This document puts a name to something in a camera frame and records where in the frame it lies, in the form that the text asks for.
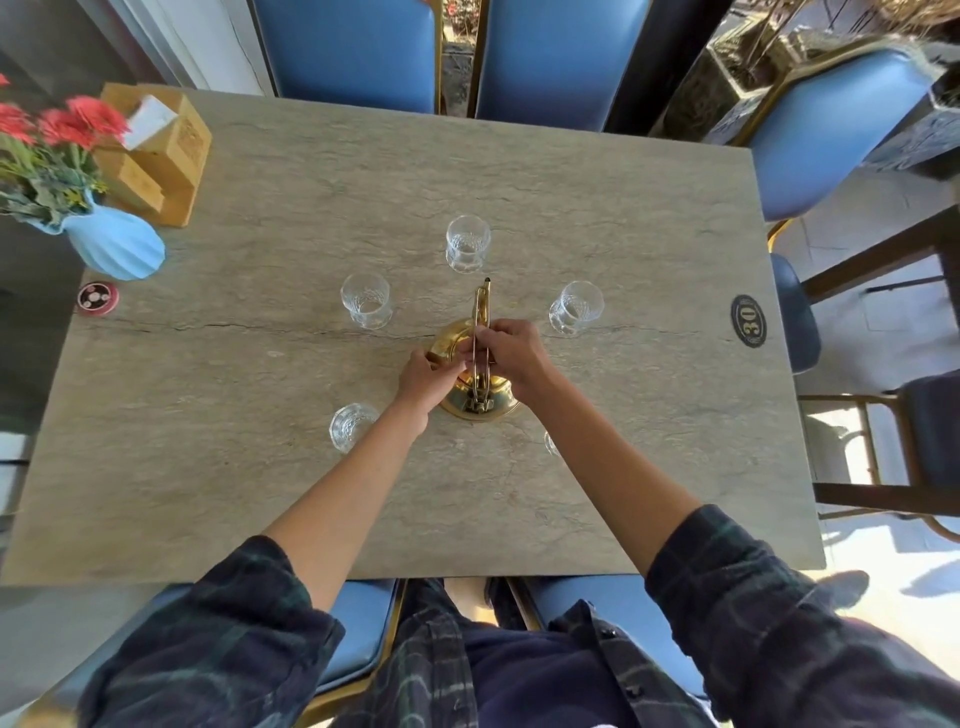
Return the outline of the dark plaid shirt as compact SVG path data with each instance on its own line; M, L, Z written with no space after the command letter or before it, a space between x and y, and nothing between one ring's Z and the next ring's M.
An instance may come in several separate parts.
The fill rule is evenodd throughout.
M640 728L960 728L960 683L909 645L839 616L807 577L715 506L678 527L645 585L709 707L591 605L544 632L595 650ZM414 579L388 660L331 728L478 728L466 619ZM151 615L95 673L79 728L293 728L346 631L308 604L267 537L246 540Z

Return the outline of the person's left forearm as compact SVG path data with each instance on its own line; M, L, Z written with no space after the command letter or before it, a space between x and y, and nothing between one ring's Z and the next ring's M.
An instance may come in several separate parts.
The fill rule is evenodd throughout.
M328 612L334 605L432 407L397 396L354 447L263 531L286 555L315 609Z

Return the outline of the light blue ribbed vase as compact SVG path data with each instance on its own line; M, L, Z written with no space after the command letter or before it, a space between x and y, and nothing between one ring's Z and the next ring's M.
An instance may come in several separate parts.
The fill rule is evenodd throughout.
M66 235L86 268L120 282L141 281L166 261L162 237L137 215L103 205L85 190L86 212L71 213L58 223L35 217L23 222L50 236Z

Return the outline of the red round call button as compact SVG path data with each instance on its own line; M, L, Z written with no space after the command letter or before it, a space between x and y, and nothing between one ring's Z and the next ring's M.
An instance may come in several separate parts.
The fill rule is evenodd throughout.
M81 285L75 297L75 310L89 317L103 317L119 305L121 295L117 286L108 281L89 281Z

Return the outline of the wooden napkin holder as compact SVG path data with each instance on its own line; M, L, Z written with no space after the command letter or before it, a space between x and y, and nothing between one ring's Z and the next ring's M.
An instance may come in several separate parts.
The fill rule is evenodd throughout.
M93 158L106 186L102 201L154 226L184 228L197 199L212 133L182 88L107 82L101 100L128 119L147 94L176 111L178 118L137 150L126 151L116 140L95 149Z

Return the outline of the dark brown wooden table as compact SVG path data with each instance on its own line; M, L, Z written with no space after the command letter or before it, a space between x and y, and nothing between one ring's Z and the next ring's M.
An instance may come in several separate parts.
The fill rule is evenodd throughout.
M818 330L812 305L931 257L940 262L960 328L960 205L954 205L803 281L800 288L809 311L798 318L799 330Z

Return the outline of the person's left hand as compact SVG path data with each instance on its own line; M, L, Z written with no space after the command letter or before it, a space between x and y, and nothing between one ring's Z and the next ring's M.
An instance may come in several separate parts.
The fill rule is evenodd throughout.
M429 396L426 391L428 364L426 350L413 350L400 373L398 387L391 407L404 413L414 432L425 432L429 414L440 405L445 396Z

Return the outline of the black oval table badge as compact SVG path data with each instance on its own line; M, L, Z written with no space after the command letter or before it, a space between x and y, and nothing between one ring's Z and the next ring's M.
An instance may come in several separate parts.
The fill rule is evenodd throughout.
M729 318L739 340L748 348L762 347L769 333L765 313L759 302L747 294L735 296L729 308Z

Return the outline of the dark patterned planter box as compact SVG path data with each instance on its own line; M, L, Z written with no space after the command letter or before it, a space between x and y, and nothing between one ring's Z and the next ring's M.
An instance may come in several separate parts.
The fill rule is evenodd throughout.
M702 50L661 116L666 140L726 145L772 87L804 60L788 33L749 14Z
M960 148L960 60L874 148L859 167L902 172Z

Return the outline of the person's right hand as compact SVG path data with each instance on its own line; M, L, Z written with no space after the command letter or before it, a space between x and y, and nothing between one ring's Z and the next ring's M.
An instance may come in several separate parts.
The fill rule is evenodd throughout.
M534 323L520 319L493 321L518 322L518 372L493 372L508 380L514 396L522 405L539 415L563 389L564 376L548 356Z

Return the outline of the gold metal teapot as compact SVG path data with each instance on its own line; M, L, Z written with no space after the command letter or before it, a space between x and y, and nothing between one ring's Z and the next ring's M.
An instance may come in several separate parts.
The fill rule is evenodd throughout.
M439 404L445 412L465 421L491 422L511 413L520 404L510 380L492 372L492 353L487 348L479 349L474 340L474 329L491 323L491 292L492 281L487 276L474 292L470 316L446 325L426 350L426 358L442 365L462 353L463 341L471 344L467 365Z

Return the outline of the white paper napkins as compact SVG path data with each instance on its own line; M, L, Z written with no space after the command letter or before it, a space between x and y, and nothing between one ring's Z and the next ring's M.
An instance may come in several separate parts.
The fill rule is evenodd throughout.
M126 151L141 148L152 138L173 125L179 114L155 95L143 96L136 110L126 120L126 131L119 136L119 143Z

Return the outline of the person's right forearm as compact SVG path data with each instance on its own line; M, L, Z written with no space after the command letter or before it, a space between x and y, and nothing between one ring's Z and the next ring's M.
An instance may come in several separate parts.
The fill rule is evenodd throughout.
M637 571L647 576L670 536L702 502L624 439L558 370L523 402Z

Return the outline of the red artificial flower bunch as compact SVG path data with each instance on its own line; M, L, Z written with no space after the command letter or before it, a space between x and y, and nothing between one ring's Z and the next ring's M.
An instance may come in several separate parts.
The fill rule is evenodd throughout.
M58 233L93 213L107 191L94 149L129 130L120 111L90 96L39 114L0 102L0 215Z

